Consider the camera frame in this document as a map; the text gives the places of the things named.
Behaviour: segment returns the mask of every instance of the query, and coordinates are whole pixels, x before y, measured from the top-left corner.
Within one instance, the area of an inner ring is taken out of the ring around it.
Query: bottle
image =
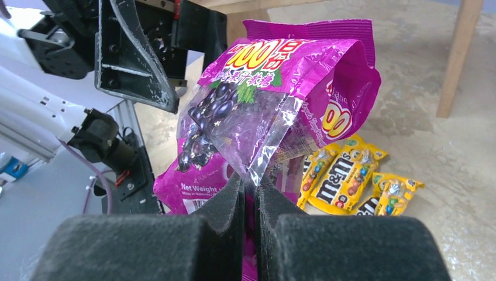
[[[2,152],[0,153],[0,180],[13,182],[23,177],[28,166],[19,159]]]

